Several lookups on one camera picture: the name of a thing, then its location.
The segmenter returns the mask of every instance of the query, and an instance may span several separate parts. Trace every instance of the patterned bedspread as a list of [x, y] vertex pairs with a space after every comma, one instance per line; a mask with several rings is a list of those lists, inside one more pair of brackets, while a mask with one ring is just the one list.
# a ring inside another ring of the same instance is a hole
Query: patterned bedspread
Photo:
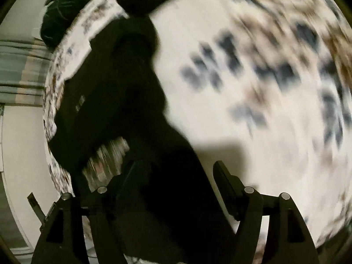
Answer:
[[[54, 53], [47, 141], [64, 80], [89, 54], [89, 40], [120, 17], [127, 14], [116, 0], [92, 0]], [[171, 0], [151, 18], [165, 117], [193, 146], [234, 230], [212, 177], [216, 160], [263, 194], [288, 192], [316, 246], [334, 236], [352, 217], [352, 29], [334, 1]], [[119, 138], [92, 156], [84, 170], [92, 191], [119, 174], [126, 151]], [[58, 193], [72, 193], [49, 148], [47, 156]], [[264, 219], [255, 263], [267, 228]]]

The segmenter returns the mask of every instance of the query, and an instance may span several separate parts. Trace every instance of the black stand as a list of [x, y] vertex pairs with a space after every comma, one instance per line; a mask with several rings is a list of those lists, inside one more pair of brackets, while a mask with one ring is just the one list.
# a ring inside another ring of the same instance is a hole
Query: black stand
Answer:
[[[228, 212], [240, 221], [230, 264], [253, 262], [264, 215], [270, 216], [270, 222], [263, 264], [319, 264], [313, 240], [289, 194], [261, 195], [252, 187], [244, 187], [220, 161], [214, 164], [213, 174]], [[127, 264], [108, 221], [114, 200], [116, 193], [107, 187], [82, 200], [63, 194], [41, 227], [32, 264], [88, 264], [82, 215], [89, 218], [99, 263]]]

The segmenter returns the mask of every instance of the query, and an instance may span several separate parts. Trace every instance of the screw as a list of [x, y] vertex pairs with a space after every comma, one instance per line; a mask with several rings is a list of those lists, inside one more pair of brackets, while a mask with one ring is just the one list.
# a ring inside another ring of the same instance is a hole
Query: screw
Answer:
[[252, 187], [245, 187], [245, 188], [244, 188], [244, 191], [245, 191], [247, 194], [253, 194], [253, 193], [254, 193], [254, 188], [252, 188]]
[[66, 200], [69, 200], [71, 197], [72, 195], [69, 192], [66, 192], [61, 196], [61, 199], [66, 201]]
[[107, 192], [107, 190], [108, 190], [107, 187], [100, 187], [100, 188], [98, 188], [98, 193], [99, 193], [99, 194], [104, 194], [104, 193]]
[[281, 194], [281, 197], [284, 199], [284, 200], [289, 200], [291, 197], [290, 197], [290, 195], [288, 194], [288, 193], [286, 193], [286, 192], [283, 192], [282, 194]]

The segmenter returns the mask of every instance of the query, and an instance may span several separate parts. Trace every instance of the striped curtain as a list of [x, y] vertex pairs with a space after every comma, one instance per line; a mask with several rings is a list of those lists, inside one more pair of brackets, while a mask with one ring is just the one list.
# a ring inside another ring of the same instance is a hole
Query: striped curtain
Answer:
[[0, 103], [41, 106], [50, 59], [42, 41], [0, 40]]

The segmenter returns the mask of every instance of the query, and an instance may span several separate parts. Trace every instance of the green pillow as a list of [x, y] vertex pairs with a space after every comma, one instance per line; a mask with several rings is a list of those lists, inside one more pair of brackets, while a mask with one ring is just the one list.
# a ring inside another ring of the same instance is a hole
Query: green pillow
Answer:
[[47, 0], [40, 36], [46, 46], [54, 50], [61, 42], [66, 30], [90, 0]]

